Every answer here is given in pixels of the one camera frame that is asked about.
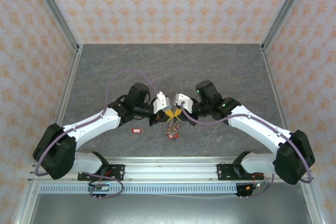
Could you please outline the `bunch of coloured key tags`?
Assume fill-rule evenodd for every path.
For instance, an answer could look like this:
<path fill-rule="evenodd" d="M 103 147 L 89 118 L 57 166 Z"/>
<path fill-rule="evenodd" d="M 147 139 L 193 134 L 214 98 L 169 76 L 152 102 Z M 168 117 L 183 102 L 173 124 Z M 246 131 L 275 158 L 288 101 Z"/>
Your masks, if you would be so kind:
<path fill-rule="evenodd" d="M 180 131 L 180 126 L 179 126 L 177 120 L 173 119 L 169 123 L 165 134 L 169 139 L 176 141 L 180 137 L 179 136 L 179 131 Z"/>

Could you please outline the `grey metal sheet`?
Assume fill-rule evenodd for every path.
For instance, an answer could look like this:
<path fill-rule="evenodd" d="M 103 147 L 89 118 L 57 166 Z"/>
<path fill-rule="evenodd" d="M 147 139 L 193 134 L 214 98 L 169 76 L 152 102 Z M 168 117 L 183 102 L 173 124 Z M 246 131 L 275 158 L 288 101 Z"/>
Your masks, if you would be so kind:
<path fill-rule="evenodd" d="M 29 224 L 312 224 L 305 200 L 271 191 L 257 198 L 39 195 Z"/>

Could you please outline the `small controller board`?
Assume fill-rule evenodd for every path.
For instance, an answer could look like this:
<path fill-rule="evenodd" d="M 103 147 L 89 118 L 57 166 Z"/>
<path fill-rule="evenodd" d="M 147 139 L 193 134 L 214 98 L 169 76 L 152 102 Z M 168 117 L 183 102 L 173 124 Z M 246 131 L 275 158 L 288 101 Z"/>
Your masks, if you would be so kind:
<path fill-rule="evenodd" d="M 110 190 L 109 184 L 102 184 L 101 182 L 90 182 L 88 186 L 92 192 L 108 192 Z"/>
<path fill-rule="evenodd" d="M 253 191 L 259 188 L 262 185 L 262 182 L 258 183 L 238 183 L 236 184 L 237 192 L 235 193 L 236 196 L 242 197 L 249 197 L 253 194 Z"/>

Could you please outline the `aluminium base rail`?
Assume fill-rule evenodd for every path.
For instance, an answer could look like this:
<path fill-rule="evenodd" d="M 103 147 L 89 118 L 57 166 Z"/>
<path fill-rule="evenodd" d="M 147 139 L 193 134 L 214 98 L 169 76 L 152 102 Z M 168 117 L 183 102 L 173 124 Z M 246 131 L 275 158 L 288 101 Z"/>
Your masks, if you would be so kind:
<path fill-rule="evenodd" d="M 217 164 L 232 164 L 233 157 L 114 157 L 99 158 L 77 153 L 73 166 L 60 168 L 60 182 L 76 180 L 78 173 L 90 175 L 109 164 L 125 165 L 123 182 L 198 183 L 218 181 Z"/>

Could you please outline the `aluminium table side rail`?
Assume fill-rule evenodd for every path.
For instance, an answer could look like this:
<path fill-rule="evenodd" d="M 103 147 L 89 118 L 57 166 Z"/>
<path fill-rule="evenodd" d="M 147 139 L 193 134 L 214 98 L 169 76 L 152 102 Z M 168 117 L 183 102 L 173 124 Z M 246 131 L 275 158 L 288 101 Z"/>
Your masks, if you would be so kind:
<path fill-rule="evenodd" d="M 61 96 L 60 104 L 58 106 L 56 119 L 55 119 L 55 122 L 58 124 L 62 123 L 64 116 L 65 116 L 67 103 L 69 100 L 71 88 L 72 88 L 73 81 L 76 75 L 76 71 L 77 71 L 77 67 L 79 64 L 82 50 L 83 50 L 83 44 L 80 44 L 75 50 L 75 53 L 73 55 L 73 58 L 72 58 L 72 61 L 69 67 L 69 71 L 68 71 L 66 82 L 65 82 L 65 85 L 62 91 L 62 96 Z M 33 171 L 34 168 L 35 168 L 35 163 L 33 163 L 32 165 L 32 169 L 28 176 L 28 179 L 25 180 L 26 189 L 24 190 L 23 198 L 20 202 L 19 209 L 18 209 L 17 215 L 14 220 L 14 224 L 30 224 L 31 218 L 33 216 L 34 208 L 36 205 L 36 201 L 39 195 L 41 184 L 44 183 L 45 181 L 53 182 L 50 176 L 36 177 Z"/>
<path fill-rule="evenodd" d="M 272 87 L 272 90 L 275 96 L 275 100 L 276 100 L 277 108 L 280 114 L 282 125 L 286 130 L 288 130 L 289 126 L 287 123 L 287 118 L 286 118 L 286 115 L 281 105 L 280 96 L 278 94 L 275 80 L 271 72 L 269 60 L 266 55 L 266 50 L 263 48 L 262 45 L 260 46 L 260 49 L 261 49 L 263 60 L 266 66 L 268 77 L 271 83 L 271 87 Z M 330 222 L 328 221 L 327 215 L 323 209 L 321 195 L 319 194 L 317 181 L 313 179 L 312 183 L 310 184 L 300 182 L 299 185 L 301 187 L 301 190 L 302 190 L 302 193 L 303 193 L 306 205 L 307 205 L 311 223 L 312 224 L 330 224 Z"/>

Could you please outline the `aluminium frame post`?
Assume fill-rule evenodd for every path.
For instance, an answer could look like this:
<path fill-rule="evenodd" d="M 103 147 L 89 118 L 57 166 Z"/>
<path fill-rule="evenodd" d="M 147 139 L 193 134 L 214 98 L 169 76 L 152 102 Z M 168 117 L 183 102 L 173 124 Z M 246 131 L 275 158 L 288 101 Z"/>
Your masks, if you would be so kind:
<path fill-rule="evenodd" d="M 45 4 L 49 8 L 51 14 L 53 15 L 56 23 L 60 27 L 61 31 L 63 32 L 67 42 L 70 44 L 71 48 L 74 51 L 77 51 L 79 48 L 79 44 L 77 43 L 71 29 L 69 28 L 63 14 L 61 13 L 60 9 L 57 6 L 55 0 L 44 0 Z"/>
<path fill-rule="evenodd" d="M 266 35 L 264 42 L 260 45 L 263 52 L 266 52 L 267 49 L 270 47 L 272 41 L 280 30 L 282 24 L 284 23 L 295 2 L 296 0 L 284 1 L 280 11 L 278 12 L 278 15 L 276 16 L 273 24 L 270 27 L 269 32 Z"/>

